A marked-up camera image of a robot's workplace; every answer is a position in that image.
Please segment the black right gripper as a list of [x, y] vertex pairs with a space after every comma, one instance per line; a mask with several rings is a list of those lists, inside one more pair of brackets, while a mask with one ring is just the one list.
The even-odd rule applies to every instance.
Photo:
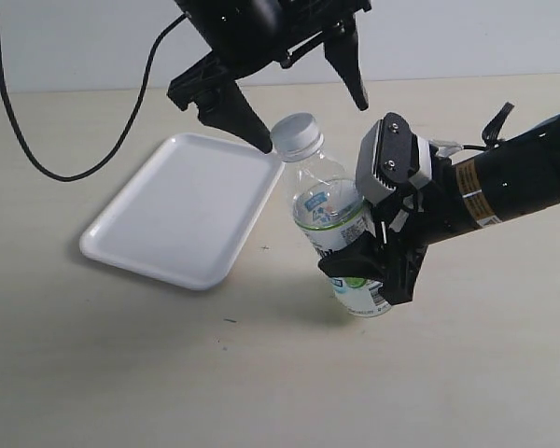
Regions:
[[432, 161], [424, 185], [412, 183], [410, 163], [376, 162], [363, 176], [376, 238], [363, 232], [343, 249], [324, 256], [318, 268], [328, 277], [380, 280], [391, 305], [413, 300], [414, 286], [430, 245], [467, 231], [467, 209], [451, 161]]

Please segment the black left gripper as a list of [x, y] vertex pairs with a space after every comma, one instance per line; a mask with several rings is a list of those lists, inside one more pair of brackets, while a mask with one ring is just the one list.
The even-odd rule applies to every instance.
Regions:
[[370, 1], [178, 1], [210, 48], [174, 78], [167, 95], [180, 109], [195, 103], [199, 122], [270, 153], [270, 131], [236, 80], [271, 63], [288, 69], [318, 46], [360, 111], [369, 108], [359, 67], [356, 14]]

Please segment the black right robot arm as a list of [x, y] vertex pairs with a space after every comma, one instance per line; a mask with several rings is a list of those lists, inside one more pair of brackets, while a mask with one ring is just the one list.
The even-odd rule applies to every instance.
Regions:
[[360, 143], [356, 188], [371, 210], [371, 229], [322, 256], [330, 277], [378, 281], [391, 305], [413, 299], [430, 245], [531, 215], [560, 203], [560, 113], [502, 139], [512, 111], [504, 104], [482, 132], [477, 155], [452, 162], [462, 150], [415, 134], [389, 112]]

